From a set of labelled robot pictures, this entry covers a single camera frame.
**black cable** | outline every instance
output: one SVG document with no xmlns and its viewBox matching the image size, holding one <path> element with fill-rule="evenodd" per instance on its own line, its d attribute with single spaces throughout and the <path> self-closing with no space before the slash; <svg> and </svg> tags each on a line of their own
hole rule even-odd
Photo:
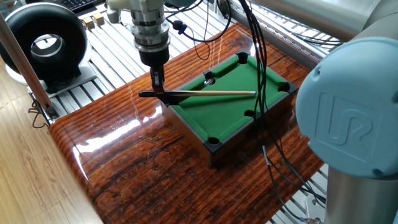
<svg viewBox="0 0 398 224">
<path fill-rule="evenodd" d="M 269 165 L 267 165 L 267 166 L 268 166 L 268 171 L 269 171 L 269 175 L 270 175 L 270 177 L 271 177 L 272 184 L 273 184 L 273 186 L 274 186 L 274 188 L 275 188 L 276 195 L 278 195 L 280 202 L 282 202 L 282 205 L 283 205 L 284 208 L 290 213 L 291 216 L 293 216 L 294 218 L 296 218 L 296 219 L 298 219 L 298 220 L 301 220 L 300 217 L 298 217 L 295 213 L 293 213 L 293 212 L 286 206 L 285 202 L 283 201 L 282 197 L 280 196 L 279 191 L 277 190 L 277 189 L 278 189 L 278 186 L 277 186 L 277 184 L 275 183 L 274 176 L 272 175 L 272 172 L 271 172 L 271 168 L 269 167 Z"/>
<path fill-rule="evenodd" d="M 194 9 L 194 8 L 196 8 L 196 7 L 198 7 L 202 2 L 203 2 L 203 0 L 200 0 L 200 1 L 199 1 L 198 3 L 196 3 L 194 6 L 192 6 L 193 4 L 191 4 L 191 5 L 189 5 L 189 6 L 185 6 L 184 8 L 179 9 L 179 10 L 177 10 L 177 11 L 165 11 L 165 13 L 171 13 L 170 15 L 168 15 L 168 16 L 166 17 L 166 19 L 169 19 L 170 17 L 175 16 L 175 15 L 177 15 L 177 14 L 180 13 L 180 12 L 187 12 L 187 11 L 190 11 L 190 10 L 192 10 L 192 9 Z"/>
<path fill-rule="evenodd" d="M 336 42 L 336 43 L 341 43 L 340 40 L 322 40 L 322 39 L 319 39 L 319 38 L 314 38 L 314 37 L 310 37 L 310 36 L 307 36 L 307 35 L 298 34 L 298 33 L 296 33 L 296 32 L 291 32 L 291 33 L 293 33 L 294 35 L 303 37 L 303 38 L 311 39 L 311 40 L 318 40 L 318 41 L 323 41 L 323 42 Z"/>
<path fill-rule="evenodd" d="M 225 2 L 226 2 L 227 5 L 228 5 L 228 15 L 229 15 L 229 16 L 228 16 L 228 22 L 226 23 L 224 30 L 223 30 L 217 37 L 215 37 L 215 38 L 213 38 L 213 39 L 210 39 L 210 40 L 199 40 L 199 39 L 195 39 L 195 38 L 189 36 L 189 35 L 186 34 L 186 33 L 183 33 L 183 35 L 184 35 L 185 37 L 188 37 L 189 39 L 194 40 L 194 41 L 199 42 L 199 43 L 210 43 L 210 42 L 213 42 L 213 41 L 216 41 L 216 40 L 220 39 L 220 38 L 225 34 L 225 32 L 228 30 L 229 24 L 231 23 L 231 20 L 232 20 L 232 13 L 231 13 L 232 9 L 231 9 L 231 4 L 229 3 L 228 0 L 225 0 Z"/>
<path fill-rule="evenodd" d="M 329 45 L 329 46 L 340 46 L 342 45 L 342 43 L 340 44 L 329 44 L 328 42 L 325 43 L 321 43 L 321 42 L 317 42 L 317 41 L 312 41 L 312 40 L 307 40 L 307 39 L 303 39 L 301 38 L 303 41 L 307 42 L 307 43 L 311 43 L 311 44 L 319 44 L 319 45 Z"/>
<path fill-rule="evenodd" d="M 205 27 L 205 34 L 203 35 L 203 40 L 206 40 L 206 33 L 207 33 L 208 24 L 209 24 L 209 0 L 207 0 L 207 18 L 206 18 L 206 27 Z"/>
<path fill-rule="evenodd" d="M 193 30 L 192 30 L 192 28 L 191 27 L 187 27 L 188 29 L 190 29 L 191 31 L 192 31 L 192 37 L 193 37 Z M 198 50 L 197 50 L 197 45 L 195 44 L 195 41 L 193 41 L 193 45 L 195 46 L 195 52 L 197 53 L 197 56 L 198 56 L 198 58 L 200 58 L 201 60 L 207 60 L 207 59 L 209 59 L 209 57 L 210 57 L 210 46 L 209 46 L 209 44 L 207 44 L 207 43 L 205 43 L 206 44 L 206 46 L 207 46 L 207 48 L 208 48 L 208 53 L 207 53 L 207 57 L 206 58 L 202 58 L 200 55 L 199 55 L 199 53 L 198 53 Z"/>
<path fill-rule="evenodd" d="M 260 113 L 261 113 L 261 142 L 262 142 L 262 150 L 264 151 L 264 156 L 266 158 L 266 162 L 267 162 L 267 166 L 271 172 L 271 169 L 269 167 L 269 161 L 268 158 L 266 156 L 266 150 L 265 150 L 265 140 L 264 140 L 264 125 L 266 126 L 270 137 L 272 138 L 273 143 L 275 144 L 276 148 L 278 149 L 278 151 L 280 152 L 280 154 L 282 155 L 282 157 L 284 158 L 284 160 L 288 163 L 289 168 L 292 170 L 292 172 L 296 175 L 296 177 L 301 181 L 301 183 L 303 183 L 304 186 L 306 186 L 306 188 L 308 189 L 308 192 L 310 192 L 311 194 L 315 195 L 315 198 L 318 198 L 319 196 L 313 191 L 313 189 L 311 188 L 311 186 L 309 186 L 307 183 L 305 183 L 302 178 L 298 175 L 297 171 L 295 170 L 295 168 L 293 167 L 293 165 L 287 160 L 287 158 L 284 156 L 283 151 L 280 149 L 277 141 L 275 140 L 275 138 L 273 137 L 272 133 L 271 133 L 271 129 L 268 127 L 268 125 L 266 124 L 266 120 L 265 120 L 265 116 L 264 116 L 264 112 L 265 112 L 265 108 L 268 111 L 268 107 L 266 105 L 266 83 L 267 83 L 267 78 L 266 78 L 266 43 L 263 37 L 263 34 L 261 32 L 261 27 L 256 19 L 256 17 L 254 16 L 254 14 L 251 12 L 251 10 L 249 9 L 247 3 L 245 2 L 245 0 L 239 0 L 239 2 L 241 2 L 241 5 L 243 7 L 243 10 L 246 13 L 248 22 L 249 22 L 249 26 L 252 32 L 252 38 L 253 38 L 253 42 L 254 42 L 254 48 L 256 50 L 256 57 L 257 57 L 257 87 L 259 90 L 259 93 L 257 95 L 257 100 L 256 100 L 256 104 L 255 104 L 255 108 L 254 108 L 254 121 L 256 120 L 256 110 L 257 110 L 257 105 L 259 104 L 260 106 Z M 277 195 L 279 197 L 279 199 L 281 200 L 282 204 L 284 204 L 282 198 L 279 195 L 279 191 L 277 190 L 277 186 L 275 184 L 275 182 L 273 181 L 274 184 L 274 188 L 275 191 L 277 192 Z M 297 218 L 299 220 L 299 217 L 296 216 L 295 214 L 293 214 L 288 208 L 287 211 L 295 218 Z"/>
</svg>

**glossy wooden tabletop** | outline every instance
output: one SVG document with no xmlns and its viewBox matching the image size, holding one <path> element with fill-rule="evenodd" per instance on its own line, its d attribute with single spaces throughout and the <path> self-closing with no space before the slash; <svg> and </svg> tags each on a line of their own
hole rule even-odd
<svg viewBox="0 0 398 224">
<path fill-rule="evenodd" d="M 271 45 L 268 65 L 300 86 L 308 70 Z M 210 44 L 210 58 L 194 49 L 165 65 L 165 86 L 173 90 L 235 52 L 252 48 L 241 24 Z M 207 54 L 207 46 L 198 46 Z M 139 98 L 150 90 L 146 74 L 51 126 L 51 136 L 105 223 L 265 223 L 281 204 L 264 156 L 251 136 L 217 167 L 196 152 L 162 116 L 160 103 Z M 308 148 L 291 114 L 278 121 L 289 161 L 309 178 L 322 164 Z M 297 184 L 276 148 L 268 155 Z M 297 189 L 273 170 L 284 200 Z"/>
</svg>

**wooden block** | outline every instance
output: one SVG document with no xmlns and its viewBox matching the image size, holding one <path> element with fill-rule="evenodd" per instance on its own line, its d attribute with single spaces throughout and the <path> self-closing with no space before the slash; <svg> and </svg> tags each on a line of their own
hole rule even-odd
<svg viewBox="0 0 398 224">
<path fill-rule="evenodd" d="M 95 27 L 94 20 L 92 18 L 87 17 L 86 19 L 83 19 L 83 21 L 85 22 L 87 29 L 92 29 Z"/>
<path fill-rule="evenodd" d="M 95 22 L 100 26 L 103 25 L 105 23 L 104 17 L 102 16 L 101 13 L 97 13 L 94 16 L 94 20 Z"/>
</svg>

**cue stick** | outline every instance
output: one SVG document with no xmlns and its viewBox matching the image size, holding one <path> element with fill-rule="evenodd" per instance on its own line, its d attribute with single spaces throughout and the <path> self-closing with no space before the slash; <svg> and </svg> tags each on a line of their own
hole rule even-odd
<svg viewBox="0 0 398 224">
<path fill-rule="evenodd" d="M 163 94 L 156 94 L 153 91 L 140 91 L 140 97 L 157 97 L 157 96 L 255 96 L 256 91 L 195 91 L 195 90 L 172 90 L 164 91 Z"/>
<path fill-rule="evenodd" d="M 24 52 L 15 39 L 14 34 L 7 25 L 3 16 L 0 14 L 0 41 L 3 47 L 6 49 L 10 58 L 17 66 L 21 75 L 25 78 L 25 81 L 32 89 L 37 101 L 42 105 L 44 109 L 52 106 L 49 96 L 44 91 L 42 85 L 37 78 L 35 71 L 27 60 Z"/>
</svg>

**wood grain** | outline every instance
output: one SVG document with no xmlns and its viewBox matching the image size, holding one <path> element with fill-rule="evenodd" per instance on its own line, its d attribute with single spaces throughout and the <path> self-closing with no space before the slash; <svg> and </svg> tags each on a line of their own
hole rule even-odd
<svg viewBox="0 0 398 224">
<path fill-rule="evenodd" d="M 30 217 L 22 211 L 16 195 L 10 194 L 16 183 L 10 178 L 11 170 L 5 161 L 0 161 L 0 219 L 3 224 L 31 223 Z"/>
<path fill-rule="evenodd" d="M 84 191 L 78 188 L 60 202 L 71 224 L 102 224 Z"/>
<path fill-rule="evenodd" d="M 0 59 L 1 66 L 0 223 L 31 224 L 33 219 L 36 223 L 53 220 L 54 205 L 58 205 L 60 211 L 60 202 L 82 192 L 47 130 L 31 126 L 34 114 L 27 113 L 32 100 L 26 86 L 8 77 Z M 44 122 L 41 117 L 37 123 L 40 122 Z M 86 197 L 76 196 L 71 203 L 85 213 L 75 215 L 68 223 L 96 223 L 93 220 L 99 220 Z M 70 212 L 65 212 L 67 218 L 69 215 Z"/>
<path fill-rule="evenodd" d="M 34 224 L 69 224 L 68 218 L 58 203 L 50 209 L 33 218 Z"/>
<path fill-rule="evenodd" d="M 267 46 L 270 68 L 300 86 L 308 70 Z M 191 49 L 169 61 L 166 89 L 177 89 L 251 47 L 249 31 L 234 24 L 210 44 L 208 60 L 200 60 Z M 198 46 L 200 54 L 206 50 L 205 45 Z M 281 208 L 254 134 L 217 167 L 208 167 L 162 116 L 159 101 L 139 98 L 139 90 L 150 90 L 149 74 L 60 118 L 50 128 L 104 223 L 265 223 Z M 285 155 L 307 179 L 322 162 L 289 120 L 280 121 Z M 267 148 L 269 157 L 293 179 L 276 148 L 271 143 Z M 282 198 L 288 200 L 297 189 L 273 172 Z"/>
<path fill-rule="evenodd" d="M 27 95 L 27 89 L 25 85 L 21 85 L 14 80 L 6 73 L 6 64 L 2 59 L 0 59 L 0 82 L 2 83 L 9 101 L 16 100 L 22 96 Z"/>
</svg>

